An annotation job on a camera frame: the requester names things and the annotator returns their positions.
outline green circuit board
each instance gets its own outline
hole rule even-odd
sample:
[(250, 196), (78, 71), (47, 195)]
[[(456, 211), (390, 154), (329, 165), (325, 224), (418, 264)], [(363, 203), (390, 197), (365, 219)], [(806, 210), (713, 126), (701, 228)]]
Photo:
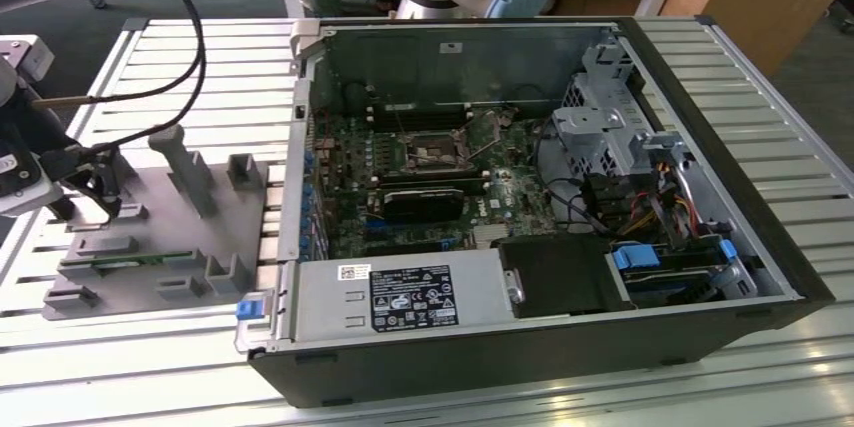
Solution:
[[(489, 171), (480, 182), (486, 195), (468, 195), (460, 219), (436, 223), (394, 225), (373, 214), (369, 204), (378, 191), (371, 177), (408, 161), (398, 133), (379, 133), (357, 118), (321, 122), (315, 139), (321, 152), (321, 185), (325, 192), (330, 257), (354, 258), (409, 253), (406, 247), (433, 245), (441, 251), (477, 248), (477, 226), (494, 226), (508, 235), (542, 234), (556, 231), (556, 217), (537, 172), (529, 165), (533, 129), (542, 120), (522, 120), (504, 126), (501, 141), (473, 158), (478, 172)], [(490, 129), (469, 129), (470, 153), (494, 140)]]

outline gray carpet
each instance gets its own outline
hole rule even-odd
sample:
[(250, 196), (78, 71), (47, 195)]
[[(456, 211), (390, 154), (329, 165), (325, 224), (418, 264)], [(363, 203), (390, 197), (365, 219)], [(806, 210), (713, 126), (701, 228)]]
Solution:
[[(55, 0), (0, 14), (2, 34), (37, 34), (57, 54), (39, 89), (45, 96), (86, 93), (130, 17), (186, 18), (178, 0)], [(194, 0), (203, 18), (282, 17), (282, 0)], [(849, 165), (854, 165), (854, 36), (823, 19), (773, 83)], [(70, 121), (74, 112), (63, 112)], [(0, 218), (0, 239), (6, 236)]]
[(831, 19), (821, 19), (772, 82), (854, 166), (854, 34), (844, 34)]

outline power supply label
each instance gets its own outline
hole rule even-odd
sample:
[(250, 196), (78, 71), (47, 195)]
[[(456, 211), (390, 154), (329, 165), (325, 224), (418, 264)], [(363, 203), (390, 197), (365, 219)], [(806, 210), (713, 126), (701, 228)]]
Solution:
[(460, 324), (448, 265), (371, 272), (371, 326), (377, 332)]

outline metal rail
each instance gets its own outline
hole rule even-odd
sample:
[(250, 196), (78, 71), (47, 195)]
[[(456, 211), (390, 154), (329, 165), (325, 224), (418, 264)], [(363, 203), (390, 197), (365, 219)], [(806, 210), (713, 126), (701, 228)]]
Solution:
[[(839, 303), (780, 331), (750, 335), (702, 362), (646, 371), (298, 410), (233, 347), (233, 306), (65, 322), (42, 298), (71, 236), (45, 213), (17, 223), (0, 250), (3, 425), (801, 425), (854, 415), (854, 200), (852, 174), (714, 27), (641, 19), (680, 79)], [(253, 152), (271, 169), (259, 283), (274, 281), (277, 229), (295, 78), (287, 20), (209, 20), (211, 79), (185, 121), (209, 163)], [(189, 64), (187, 21), (123, 34), (99, 93), (158, 86)], [(110, 140), (181, 107), (193, 81), (157, 102), (85, 109), (73, 130)], [(657, 99), (650, 103), (665, 124)], [(161, 165), (145, 143), (135, 165)]]

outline blue latch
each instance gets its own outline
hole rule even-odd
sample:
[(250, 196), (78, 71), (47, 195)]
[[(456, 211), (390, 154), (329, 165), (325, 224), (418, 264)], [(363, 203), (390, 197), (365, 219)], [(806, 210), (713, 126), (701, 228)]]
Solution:
[(649, 244), (625, 245), (617, 249), (613, 256), (620, 270), (661, 265), (656, 248)]
[(238, 320), (253, 320), (265, 318), (265, 301), (242, 300), (238, 302)]
[(724, 255), (726, 255), (726, 260), (733, 262), (738, 258), (738, 251), (736, 250), (736, 245), (733, 245), (733, 241), (730, 239), (724, 239), (721, 241), (721, 251)]

